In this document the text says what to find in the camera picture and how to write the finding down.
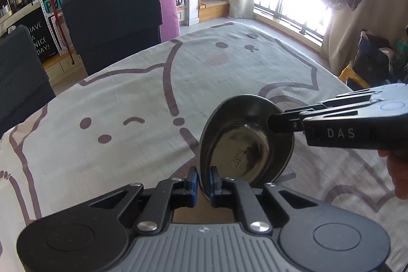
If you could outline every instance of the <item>white tablecloth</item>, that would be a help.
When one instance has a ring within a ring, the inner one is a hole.
[[[336,77],[257,29],[225,23],[132,55],[74,85],[0,140],[0,271],[23,271],[15,245],[31,221],[130,182],[185,175],[210,114],[239,94],[288,109],[348,92]],[[373,151],[295,149],[285,186],[379,222],[388,261],[407,263],[408,203]]]

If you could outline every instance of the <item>human hand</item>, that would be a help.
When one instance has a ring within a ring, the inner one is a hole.
[[[378,150],[380,157],[387,157],[388,173],[395,186],[395,196],[408,199],[408,151]]]

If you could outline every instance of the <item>tile floor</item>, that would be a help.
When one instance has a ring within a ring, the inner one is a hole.
[[[219,25],[224,22],[228,21],[238,21],[241,23],[244,23],[246,25],[255,27],[257,29],[260,29],[267,34],[276,37],[280,39],[281,41],[289,44],[290,46],[294,47],[295,49],[299,50],[301,53],[304,55],[307,55],[309,58],[313,59],[315,62],[320,64],[321,66],[325,67],[326,69],[329,68],[329,64],[327,60],[322,59],[319,54],[311,49],[309,49],[307,46],[304,44],[298,42],[297,40],[291,38],[290,36],[282,33],[281,31],[272,28],[271,26],[268,26],[267,24],[264,24],[263,22],[257,21],[257,20],[249,20],[249,19],[229,19],[229,18],[217,18],[213,20],[209,20],[206,22],[199,23],[197,25],[193,26],[181,26],[180,27],[180,32],[181,34],[187,34],[190,32],[196,32],[197,30],[201,30],[207,27],[211,27],[214,25]],[[56,85],[53,86],[54,92],[56,95],[59,95],[63,91],[69,89],[72,87],[74,84],[80,82],[81,80],[85,79],[87,77],[87,73],[85,68],[81,67],[79,70],[65,78],[64,80],[58,82]]]

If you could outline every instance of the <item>pink chair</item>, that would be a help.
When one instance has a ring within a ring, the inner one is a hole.
[[[163,24],[160,26],[160,37],[163,42],[180,36],[180,25],[177,16],[176,0],[160,0]]]

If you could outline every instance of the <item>stainless steel bowl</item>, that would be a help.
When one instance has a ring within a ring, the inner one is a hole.
[[[217,166],[220,177],[239,178],[261,187],[286,168],[292,155],[293,133],[276,134],[268,118],[281,113],[271,101],[239,95],[221,103],[201,135],[198,172],[200,186],[209,196],[209,172]]]

